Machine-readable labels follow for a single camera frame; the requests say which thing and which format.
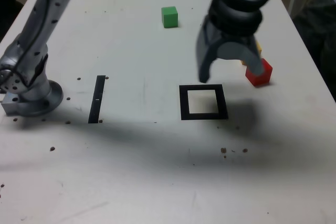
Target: red cube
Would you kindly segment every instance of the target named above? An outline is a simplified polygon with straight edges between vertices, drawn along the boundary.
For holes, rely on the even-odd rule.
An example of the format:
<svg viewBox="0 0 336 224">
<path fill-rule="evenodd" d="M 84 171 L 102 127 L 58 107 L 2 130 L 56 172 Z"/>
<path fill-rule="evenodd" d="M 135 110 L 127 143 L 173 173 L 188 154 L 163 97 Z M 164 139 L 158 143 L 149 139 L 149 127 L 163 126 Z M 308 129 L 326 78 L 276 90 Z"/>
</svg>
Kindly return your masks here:
<svg viewBox="0 0 336 224">
<path fill-rule="evenodd" d="M 252 83 L 254 87 L 268 84 L 269 80 L 271 79 L 272 74 L 272 66 L 268 64 L 268 62 L 265 59 L 261 59 L 262 65 L 264 65 L 265 72 L 261 76 L 256 76 L 251 71 L 246 68 L 245 76 L 248 78 L 248 80 Z"/>
</svg>

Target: white table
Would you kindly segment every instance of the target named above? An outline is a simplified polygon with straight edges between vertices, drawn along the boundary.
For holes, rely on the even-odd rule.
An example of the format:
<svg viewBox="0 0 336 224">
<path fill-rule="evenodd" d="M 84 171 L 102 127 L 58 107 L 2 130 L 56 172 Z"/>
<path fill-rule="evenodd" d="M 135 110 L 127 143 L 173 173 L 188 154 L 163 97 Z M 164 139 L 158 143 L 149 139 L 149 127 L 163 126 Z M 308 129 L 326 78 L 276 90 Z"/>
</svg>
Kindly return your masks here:
<svg viewBox="0 0 336 224">
<path fill-rule="evenodd" d="M 0 223 L 336 222 L 335 102 L 281 0 L 263 8 L 256 35 L 271 85 L 256 89 L 239 61 L 218 60 L 209 83 L 223 84 L 229 120 L 181 121 L 178 88 L 199 84 L 210 1 L 70 1 L 47 75 L 71 100 L 17 122 L 0 110 Z M 176 6 L 179 28 L 162 27 L 164 6 Z M 109 77 L 103 123 L 88 124 L 97 75 Z"/>
</svg>

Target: gray robot arm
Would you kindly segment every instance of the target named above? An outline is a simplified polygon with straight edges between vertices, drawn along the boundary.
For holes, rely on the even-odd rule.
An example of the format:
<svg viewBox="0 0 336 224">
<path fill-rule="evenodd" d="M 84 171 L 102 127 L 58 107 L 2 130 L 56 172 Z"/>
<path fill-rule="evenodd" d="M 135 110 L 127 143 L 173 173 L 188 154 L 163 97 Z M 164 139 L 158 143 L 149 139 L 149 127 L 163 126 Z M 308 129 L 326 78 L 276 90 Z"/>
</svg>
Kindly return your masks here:
<svg viewBox="0 0 336 224">
<path fill-rule="evenodd" d="M 47 79 L 47 41 L 70 0 L 37 0 L 22 32 L 0 59 L 7 115 L 37 116 L 62 101 L 60 85 Z"/>
</svg>

